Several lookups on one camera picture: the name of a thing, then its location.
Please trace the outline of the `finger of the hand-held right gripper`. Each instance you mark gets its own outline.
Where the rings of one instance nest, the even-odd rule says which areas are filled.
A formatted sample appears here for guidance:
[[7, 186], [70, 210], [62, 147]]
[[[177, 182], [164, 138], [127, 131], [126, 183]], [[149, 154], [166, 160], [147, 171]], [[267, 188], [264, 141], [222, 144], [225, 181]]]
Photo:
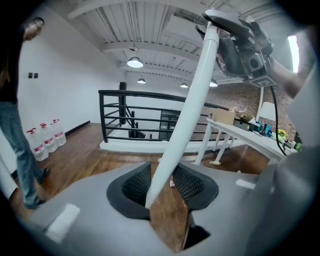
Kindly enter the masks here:
[[202, 16], [214, 26], [231, 34], [248, 34], [249, 28], [244, 26], [239, 19], [229, 13], [215, 9], [208, 9], [202, 13]]
[[244, 76], [245, 71], [237, 49], [230, 37], [219, 38], [217, 64], [228, 76]]

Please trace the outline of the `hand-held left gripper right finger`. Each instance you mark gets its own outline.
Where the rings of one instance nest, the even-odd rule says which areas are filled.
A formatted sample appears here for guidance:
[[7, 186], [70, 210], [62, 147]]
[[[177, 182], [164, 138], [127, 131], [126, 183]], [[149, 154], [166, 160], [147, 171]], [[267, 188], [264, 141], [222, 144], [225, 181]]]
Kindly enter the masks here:
[[180, 162], [174, 183], [188, 207], [181, 256], [243, 256], [250, 234], [245, 204], [258, 179], [247, 174]]

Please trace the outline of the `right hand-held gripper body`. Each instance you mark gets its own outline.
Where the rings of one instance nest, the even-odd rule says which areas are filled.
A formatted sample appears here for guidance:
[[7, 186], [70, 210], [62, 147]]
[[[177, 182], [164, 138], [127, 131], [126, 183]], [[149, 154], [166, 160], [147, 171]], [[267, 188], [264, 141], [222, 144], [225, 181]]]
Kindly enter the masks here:
[[275, 86], [269, 74], [274, 44], [256, 21], [239, 19], [239, 23], [247, 32], [235, 35], [233, 42], [243, 65], [244, 80], [260, 88]]

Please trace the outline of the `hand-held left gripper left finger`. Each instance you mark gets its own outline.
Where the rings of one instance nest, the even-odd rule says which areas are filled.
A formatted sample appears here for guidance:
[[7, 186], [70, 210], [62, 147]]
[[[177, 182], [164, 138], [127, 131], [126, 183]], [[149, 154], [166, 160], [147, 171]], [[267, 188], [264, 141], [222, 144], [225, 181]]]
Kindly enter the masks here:
[[148, 162], [83, 178], [31, 215], [34, 234], [55, 256], [171, 256], [150, 224]]

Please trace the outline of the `person's right forearm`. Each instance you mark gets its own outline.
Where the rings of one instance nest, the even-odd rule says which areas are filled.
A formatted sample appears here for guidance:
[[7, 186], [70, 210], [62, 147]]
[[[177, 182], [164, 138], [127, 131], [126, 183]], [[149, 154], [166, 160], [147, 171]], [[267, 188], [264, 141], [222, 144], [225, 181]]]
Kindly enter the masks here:
[[294, 99], [305, 84], [311, 69], [303, 66], [297, 73], [291, 72], [271, 56], [269, 59], [269, 76], [282, 87], [284, 92]]

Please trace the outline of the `long ceiling light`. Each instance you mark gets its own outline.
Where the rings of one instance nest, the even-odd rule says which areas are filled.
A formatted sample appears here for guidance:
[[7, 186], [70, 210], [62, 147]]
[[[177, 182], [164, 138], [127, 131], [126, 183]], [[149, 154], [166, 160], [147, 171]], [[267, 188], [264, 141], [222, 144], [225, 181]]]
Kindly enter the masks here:
[[300, 55], [299, 55], [299, 46], [297, 41], [296, 35], [291, 35], [288, 38], [290, 52], [291, 52], [291, 59], [292, 59], [292, 71], [297, 73], [299, 70], [299, 63], [300, 63]]

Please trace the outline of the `open cardboard box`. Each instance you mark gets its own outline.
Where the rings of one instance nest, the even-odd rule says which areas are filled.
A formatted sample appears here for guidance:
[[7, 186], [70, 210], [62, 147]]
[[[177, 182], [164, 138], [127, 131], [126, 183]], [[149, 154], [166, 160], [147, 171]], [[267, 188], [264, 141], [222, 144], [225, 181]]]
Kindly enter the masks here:
[[236, 114], [232, 111], [228, 111], [220, 108], [214, 108], [211, 111], [211, 119], [215, 122], [219, 122], [227, 125], [233, 125], [235, 117], [236, 117]]

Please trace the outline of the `white desk lamp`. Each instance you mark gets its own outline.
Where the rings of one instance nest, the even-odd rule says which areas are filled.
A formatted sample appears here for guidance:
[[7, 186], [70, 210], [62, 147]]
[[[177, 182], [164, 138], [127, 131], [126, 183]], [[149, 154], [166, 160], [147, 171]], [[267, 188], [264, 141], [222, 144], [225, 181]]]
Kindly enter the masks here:
[[259, 118], [263, 118], [264, 120], [267, 120], [267, 122], [262, 122], [260, 124], [261, 128], [264, 127], [265, 124], [269, 124], [271, 121], [276, 120], [276, 110], [275, 105], [271, 102], [263, 102], [262, 107], [258, 110], [256, 121], [259, 121]]

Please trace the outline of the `white table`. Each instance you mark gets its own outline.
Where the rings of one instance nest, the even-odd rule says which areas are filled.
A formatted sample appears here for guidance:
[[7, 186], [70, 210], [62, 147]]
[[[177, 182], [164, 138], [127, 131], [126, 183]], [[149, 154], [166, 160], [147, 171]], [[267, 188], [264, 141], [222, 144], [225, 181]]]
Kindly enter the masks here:
[[207, 146], [210, 140], [212, 129], [218, 130], [218, 135], [225, 133], [225, 139], [222, 142], [222, 145], [219, 149], [219, 152], [215, 158], [216, 162], [219, 162], [222, 158], [223, 153], [226, 148], [231, 147], [233, 143], [229, 143], [230, 138], [233, 140], [239, 140], [256, 151], [260, 152], [269, 159], [269, 164], [279, 162], [285, 156], [293, 154], [296, 152], [294, 149], [286, 149], [284, 152], [281, 150], [282, 147], [278, 147], [277, 142], [272, 138], [267, 138], [265, 136], [260, 136], [252, 131], [245, 131], [241, 128], [238, 128], [234, 125], [224, 124], [221, 122], [216, 122], [210, 118], [207, 119], [207, 126], [204, 133], [203, 140], [198, 151], [195, 164], [199, 165], [202, 161], [202, 158], [207, 150]]

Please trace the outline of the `black electronic box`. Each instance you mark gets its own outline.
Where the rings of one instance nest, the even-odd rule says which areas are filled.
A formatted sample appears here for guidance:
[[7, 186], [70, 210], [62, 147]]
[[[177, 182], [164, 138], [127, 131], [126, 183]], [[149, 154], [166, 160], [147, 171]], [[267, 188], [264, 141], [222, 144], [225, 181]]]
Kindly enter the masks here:
[[234, 119], [233, 121], [233, 125], [237, 128], [240, 128], [242, 130], [245, 130], [245, 131], [250, 131], [252, 132], [254, 129], [255, 129], [255, 125], [252, 124], [252, 123], [248, 123], [248, 122], [243, 122], [239, 119]]

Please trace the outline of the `blue plastic box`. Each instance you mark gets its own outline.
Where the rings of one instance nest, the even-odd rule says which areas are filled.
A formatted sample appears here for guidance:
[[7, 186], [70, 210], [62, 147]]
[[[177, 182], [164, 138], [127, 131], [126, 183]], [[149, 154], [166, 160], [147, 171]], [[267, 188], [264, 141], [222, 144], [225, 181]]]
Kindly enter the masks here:
[[254, 130], [254, 132], [260, 136], [270, 138], [272, 136], [272, 127], [264, 122], [259, 123], [260, 126]]

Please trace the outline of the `black metal railing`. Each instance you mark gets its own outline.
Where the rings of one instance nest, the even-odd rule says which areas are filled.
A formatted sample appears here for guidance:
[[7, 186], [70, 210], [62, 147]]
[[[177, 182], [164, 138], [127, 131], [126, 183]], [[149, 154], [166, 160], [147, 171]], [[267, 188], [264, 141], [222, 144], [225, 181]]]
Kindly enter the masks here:
[[169, 141], [185, 97], [134, 90], [99, 90], [104, 142]]

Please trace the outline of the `black rectangular column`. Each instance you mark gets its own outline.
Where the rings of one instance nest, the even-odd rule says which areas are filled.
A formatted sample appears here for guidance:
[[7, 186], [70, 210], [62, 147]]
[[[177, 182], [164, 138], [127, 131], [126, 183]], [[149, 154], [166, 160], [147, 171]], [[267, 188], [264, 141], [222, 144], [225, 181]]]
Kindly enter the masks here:
[[[126, 82], [120, 82], [119, 83], [119, 90], [120, 91], [126, 91], [127, 90], [127, 83]], [[119, 105], [122, 106], [119, 108], [119, 116], [121, 118], [126, 117], [126, 108], [124, 107], [126, 105], [126, 96], [121, 95], [119, 97]], [[120, 126], [125, 125], [126, 121], [124, 119], [119, 120]]]

